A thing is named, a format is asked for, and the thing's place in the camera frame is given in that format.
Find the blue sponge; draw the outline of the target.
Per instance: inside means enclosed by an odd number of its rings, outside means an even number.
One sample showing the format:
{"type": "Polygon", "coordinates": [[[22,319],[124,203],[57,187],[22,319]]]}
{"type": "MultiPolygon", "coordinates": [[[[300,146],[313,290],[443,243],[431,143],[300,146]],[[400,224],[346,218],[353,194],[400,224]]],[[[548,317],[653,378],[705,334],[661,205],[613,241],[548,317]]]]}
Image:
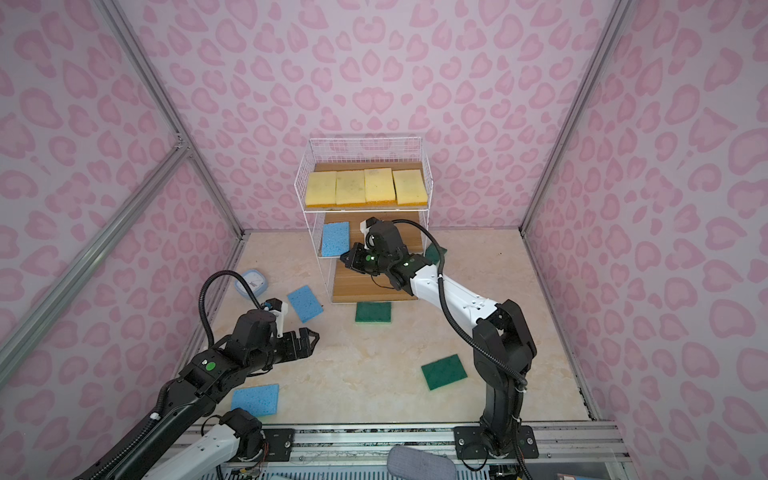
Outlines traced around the blue sponge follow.
{"type": "Polygon", "coordinates": [[[289,293],[287,299],[302,324],[320,316],[324,308],[308,285],[289,293]]]}
{"type": "Polygon", "coordinates": [[[327,223],[323,226],[320,254],[323,258],[339,257],[350,249],[350,224],[327,223]]]}
{"type": "Polygon", "coordinates": [[[232,396],[231,409],[242,409],[255,417],[275,415],[278,412],[279,385],[238,389],[232,396]]]}

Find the yellow sponge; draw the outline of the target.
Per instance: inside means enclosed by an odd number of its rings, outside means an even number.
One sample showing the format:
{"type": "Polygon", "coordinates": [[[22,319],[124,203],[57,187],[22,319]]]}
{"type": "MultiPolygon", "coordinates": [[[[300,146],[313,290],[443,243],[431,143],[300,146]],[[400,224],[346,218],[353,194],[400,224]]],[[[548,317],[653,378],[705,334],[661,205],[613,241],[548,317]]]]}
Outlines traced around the yellow sponge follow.
{"type": "Polygon", "coordinates": [[[392,176],[399,206],[428,205],[429,196],[420,170],[394,170],[392,176]]]}
{"type": "Polygon", "coordinates": [[[307,208],[331,208],[336,205],[336,171],[312,172],[309,174],[305,206],[307,208]]]}
{"type": "Polygon", "coordinates": [[[363,170],[338,171],[336,173],[335,205],[339,208],[356,208],[366,204],[365,173],[363,170]]]}
{"type": "Polygon", "coordinates": [[[365,202],[391,206],[397,203],[391,168],[364,170],[365,202]]]}

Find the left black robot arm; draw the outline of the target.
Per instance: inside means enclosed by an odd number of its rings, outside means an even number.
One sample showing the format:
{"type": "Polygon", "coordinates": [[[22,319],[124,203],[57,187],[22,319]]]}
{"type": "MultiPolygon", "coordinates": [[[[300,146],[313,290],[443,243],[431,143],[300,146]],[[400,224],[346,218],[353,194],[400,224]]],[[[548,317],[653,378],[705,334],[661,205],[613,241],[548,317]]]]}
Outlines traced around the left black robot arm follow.
{"type": "Polygon", "coordinates": [[[252,309],[233,332],[196,354],[161,388],[155,405],[79,479],[140,479],[197,420],[211,415],[249,376],[314,353],[320,335],[306,327],[278,333],[274,311],[252,309]]]}

